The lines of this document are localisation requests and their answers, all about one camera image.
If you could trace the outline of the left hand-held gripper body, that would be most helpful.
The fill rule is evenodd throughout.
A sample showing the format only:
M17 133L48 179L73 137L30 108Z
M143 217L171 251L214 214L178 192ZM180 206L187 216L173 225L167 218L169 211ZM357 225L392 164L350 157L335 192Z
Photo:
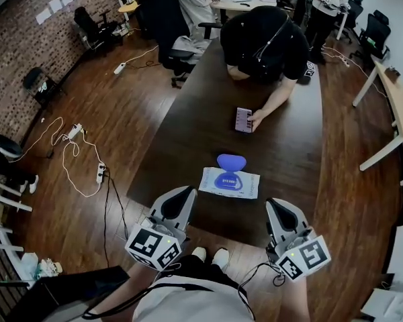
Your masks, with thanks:
M125 250L135 261L164 270L182 253L196 199L197 190L192 186L175 188L161 195L142 222L133 227Z

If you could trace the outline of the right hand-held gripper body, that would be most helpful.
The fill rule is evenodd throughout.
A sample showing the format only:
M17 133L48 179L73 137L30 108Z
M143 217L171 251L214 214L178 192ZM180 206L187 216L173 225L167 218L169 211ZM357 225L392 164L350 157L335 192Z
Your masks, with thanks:
M303 211L282 199L265 202L271 238L266 253L283 276L295 282L331 261L326 242L309 225Z

